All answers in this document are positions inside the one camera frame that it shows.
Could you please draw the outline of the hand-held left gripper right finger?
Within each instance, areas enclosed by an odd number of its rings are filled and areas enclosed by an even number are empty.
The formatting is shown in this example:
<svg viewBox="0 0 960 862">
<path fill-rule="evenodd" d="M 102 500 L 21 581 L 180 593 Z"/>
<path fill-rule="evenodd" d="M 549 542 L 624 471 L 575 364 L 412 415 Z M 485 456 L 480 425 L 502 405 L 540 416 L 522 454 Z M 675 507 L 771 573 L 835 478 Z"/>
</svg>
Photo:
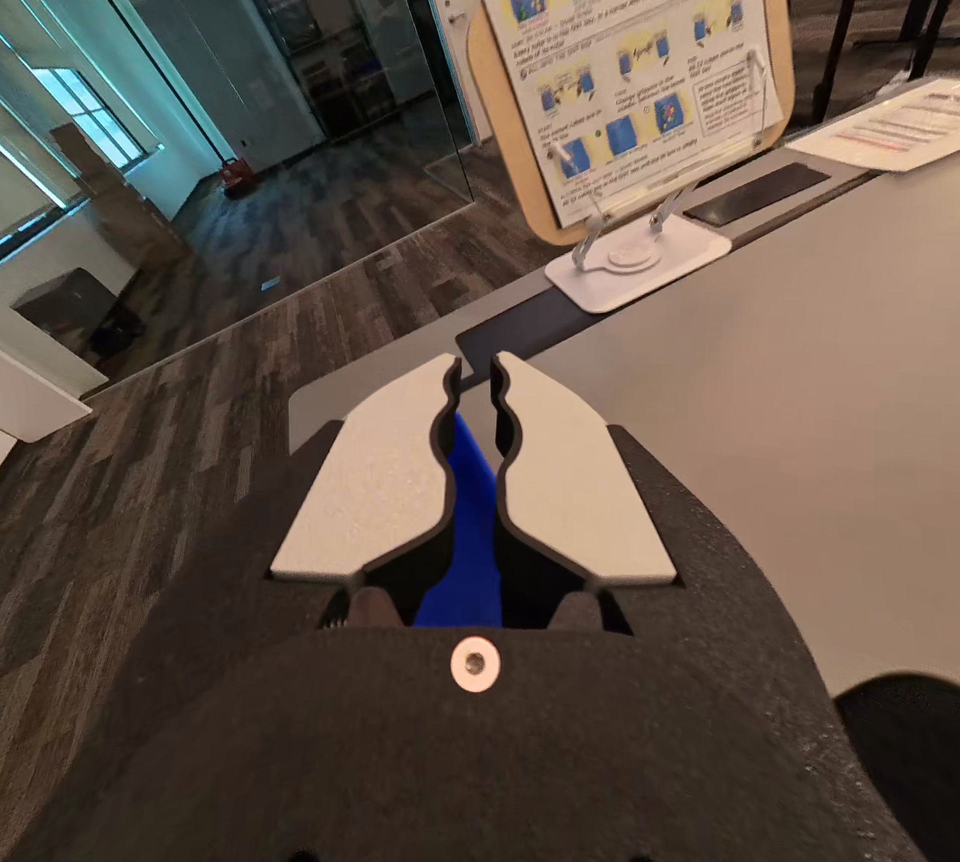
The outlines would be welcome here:
<svg viewBox="0 0 960 862">
<path fill-rule="evenodd" d="M 604 418 L 510 352 L 490 361 L 493 551 L 503 618 L 551 618 L 571 593 L 670 586 L 679 574 Z"/>
</svg>

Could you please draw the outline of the dark storage shelf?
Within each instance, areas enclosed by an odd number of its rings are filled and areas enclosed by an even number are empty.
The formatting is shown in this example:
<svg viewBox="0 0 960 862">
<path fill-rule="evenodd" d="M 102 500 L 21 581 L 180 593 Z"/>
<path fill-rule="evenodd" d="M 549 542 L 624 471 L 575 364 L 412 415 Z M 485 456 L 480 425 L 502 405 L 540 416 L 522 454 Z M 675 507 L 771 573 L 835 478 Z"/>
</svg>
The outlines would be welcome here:
<svg viewBox="0 0 960 862">
<path fill-rule="evenodd" d="M 324 139 L 339 144 L 399 117 L 359 0 L 253 0 Z"/>
</svg>

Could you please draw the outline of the white sheet holder bar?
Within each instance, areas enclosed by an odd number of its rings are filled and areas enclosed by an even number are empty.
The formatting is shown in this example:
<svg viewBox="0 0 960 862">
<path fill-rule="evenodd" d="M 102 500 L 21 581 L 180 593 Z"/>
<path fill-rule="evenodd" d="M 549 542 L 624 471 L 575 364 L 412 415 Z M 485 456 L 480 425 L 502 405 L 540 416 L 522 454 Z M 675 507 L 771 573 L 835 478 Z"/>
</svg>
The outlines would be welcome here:
<svg viewBox="0 0 960 862">
<path fill-rule="evenodd" d="M 667 76 L 551 145 L 564 228 L 624 218 L 762 148 L 782 115 L 762 48 L 702 62 L 693 80 Z"/>
</svg>

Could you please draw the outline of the tall window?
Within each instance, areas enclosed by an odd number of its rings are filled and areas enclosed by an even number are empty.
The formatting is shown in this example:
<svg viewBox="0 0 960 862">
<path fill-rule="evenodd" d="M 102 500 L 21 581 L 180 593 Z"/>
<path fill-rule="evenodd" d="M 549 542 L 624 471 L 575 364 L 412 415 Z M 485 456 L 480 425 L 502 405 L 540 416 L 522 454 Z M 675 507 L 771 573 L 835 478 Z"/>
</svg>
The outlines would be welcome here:
<svg viewBox="0 0 960 862">
<path fill-rule="evenodd" d="M 52 211 L 81 200 L 76 168 L 48 133 L 1 102 L 1 236 L 10 244 Z"/>
<path fill-rule="evenodd" d="M 114 168 L 128 172 L 156 150 L 138 140 L 77 69 L 29 66 L 29 71 Z"/>
</svg>

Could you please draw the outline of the cardboard box stack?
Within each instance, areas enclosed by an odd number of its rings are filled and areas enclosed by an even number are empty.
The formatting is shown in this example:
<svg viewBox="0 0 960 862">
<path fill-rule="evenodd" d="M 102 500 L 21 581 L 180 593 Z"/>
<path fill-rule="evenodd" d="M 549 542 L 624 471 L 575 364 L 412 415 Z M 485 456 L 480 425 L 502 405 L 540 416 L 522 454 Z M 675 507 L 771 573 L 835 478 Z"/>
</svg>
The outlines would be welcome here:
<svg viewBox="0 0 960 862">
<path fill-rule="evenodd" d="M 138 270 L 159 271 L 190 256 L 160 209 L 126 182 L 75 123 L 54 127 L 51 136 L 76 168 L 78 187 L 90 200 L 103 237 L 127 262 Z"/>
</svg>

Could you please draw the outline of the blue plastic bin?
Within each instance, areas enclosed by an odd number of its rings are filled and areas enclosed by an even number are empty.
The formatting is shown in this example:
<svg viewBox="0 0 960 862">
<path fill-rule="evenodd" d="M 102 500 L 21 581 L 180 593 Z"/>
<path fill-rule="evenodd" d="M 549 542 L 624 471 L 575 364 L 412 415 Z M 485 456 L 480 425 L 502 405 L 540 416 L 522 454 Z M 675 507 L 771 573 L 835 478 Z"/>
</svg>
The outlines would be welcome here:
<svg viewBox="0 0 960 862">
<path fill-rule="evenodd" d="M 414 627 L 500 628 L 497 477 L 460 413 L 447 459 L 456 488 L 452 561 L 442 580 L 426 592 Z"/>
</svg>

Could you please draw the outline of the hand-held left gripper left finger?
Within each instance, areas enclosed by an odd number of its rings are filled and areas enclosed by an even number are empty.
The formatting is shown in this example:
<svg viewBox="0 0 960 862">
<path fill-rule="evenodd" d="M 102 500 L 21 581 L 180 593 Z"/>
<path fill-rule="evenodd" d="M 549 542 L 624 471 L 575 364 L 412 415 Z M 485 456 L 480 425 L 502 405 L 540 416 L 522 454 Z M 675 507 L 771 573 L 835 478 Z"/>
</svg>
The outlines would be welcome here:
<svg viewBox="0 0 960 862">
<path fill-rule="evenodd" d="M 270 564 L 275 581 L 390 595 L 415 618 L 453 556 L 449 454 L 462 359 L 442 353 L 357 404 L 333 441 Z"/>
</svg>

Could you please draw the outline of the laminated printed paper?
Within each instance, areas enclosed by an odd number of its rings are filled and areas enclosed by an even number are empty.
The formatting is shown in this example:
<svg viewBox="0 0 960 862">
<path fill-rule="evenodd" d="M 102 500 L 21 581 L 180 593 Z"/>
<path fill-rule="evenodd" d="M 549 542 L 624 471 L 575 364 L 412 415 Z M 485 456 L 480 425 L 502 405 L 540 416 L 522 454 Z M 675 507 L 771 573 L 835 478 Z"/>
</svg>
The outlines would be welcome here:
<svg viewBox="0 0 960 862">
<path fill-rule="evenodd" d="M 910 172 L 957 154 L 958 78 L 919 80 L 899 94 L 791 138 L 786 147 L 886 173 Z"/>
</svg>

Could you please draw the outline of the dark equipment case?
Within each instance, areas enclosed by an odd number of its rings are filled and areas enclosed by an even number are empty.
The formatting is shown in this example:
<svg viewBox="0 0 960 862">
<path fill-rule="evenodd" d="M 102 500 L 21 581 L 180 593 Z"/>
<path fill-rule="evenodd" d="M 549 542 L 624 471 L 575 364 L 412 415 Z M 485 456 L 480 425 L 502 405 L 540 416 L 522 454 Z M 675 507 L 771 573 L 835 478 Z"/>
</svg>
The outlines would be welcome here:
<svg viewBox="0 0 960 862">
<path fill-rule="evenodd" d="M 147 329 L 122 298 L 79 267 L 27 290 L 10 307 L 70 352 L 95 362 L 125 352 Z"/>
</svg>

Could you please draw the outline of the white board stand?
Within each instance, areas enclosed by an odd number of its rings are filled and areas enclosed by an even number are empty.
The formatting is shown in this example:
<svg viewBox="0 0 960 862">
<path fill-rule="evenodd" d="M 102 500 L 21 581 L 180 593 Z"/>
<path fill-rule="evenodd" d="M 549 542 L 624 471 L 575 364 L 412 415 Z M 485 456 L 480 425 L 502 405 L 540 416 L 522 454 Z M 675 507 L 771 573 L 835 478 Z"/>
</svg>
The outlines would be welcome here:
<svg viewBox="0 0 960 862">
<path fill-rule="evenodd" d="M 546 280 L 572 304 L 604 315 L 698 271 L 732 250 L 732 242 L 681 214 L 690 184 L 647 210 L 650 192 L 593 201 L 584 237 L 547 264 Z"/>
</svg>

